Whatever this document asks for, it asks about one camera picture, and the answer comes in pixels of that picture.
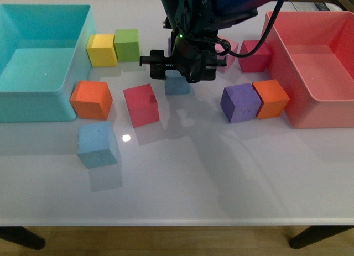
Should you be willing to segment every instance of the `table leg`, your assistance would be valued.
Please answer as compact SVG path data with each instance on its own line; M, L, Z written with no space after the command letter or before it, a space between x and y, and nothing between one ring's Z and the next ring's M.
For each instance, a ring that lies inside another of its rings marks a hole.
M45 246L43 238L24 227L0 227L0 238L35 250Z
M301 249L351 228L354 226L311 226L292 238L289 245L293 249Z

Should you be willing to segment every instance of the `teal bin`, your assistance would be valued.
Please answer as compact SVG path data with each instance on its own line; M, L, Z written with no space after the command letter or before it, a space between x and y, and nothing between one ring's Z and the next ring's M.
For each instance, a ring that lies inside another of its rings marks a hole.
M75 119L69 99L95 33L89 5L0 5L0 122Z

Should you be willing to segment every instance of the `green cube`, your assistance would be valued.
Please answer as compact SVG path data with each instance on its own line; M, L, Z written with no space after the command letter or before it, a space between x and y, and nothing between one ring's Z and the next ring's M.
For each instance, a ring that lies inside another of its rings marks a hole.
M140 42L138 29L117 29L114 46L118 62L132 62L140 59Z

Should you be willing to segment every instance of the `orange cube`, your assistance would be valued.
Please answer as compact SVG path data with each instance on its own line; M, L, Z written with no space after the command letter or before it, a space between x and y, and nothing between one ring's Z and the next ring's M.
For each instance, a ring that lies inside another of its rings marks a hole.
M75 112L83 119L106 120L112 102L106 82L79 81L70 98Z
M287 93L275 79L254 82L252 86L262 101L262 105L256 115L258 119L278 117L290 100Z

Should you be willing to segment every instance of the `wooden floor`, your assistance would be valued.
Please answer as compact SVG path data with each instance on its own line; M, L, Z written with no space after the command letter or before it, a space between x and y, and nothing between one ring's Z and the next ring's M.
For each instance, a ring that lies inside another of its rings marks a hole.
M295 250L306 227L29 227L41 251L0 240L0 256L353 256L354 229Z

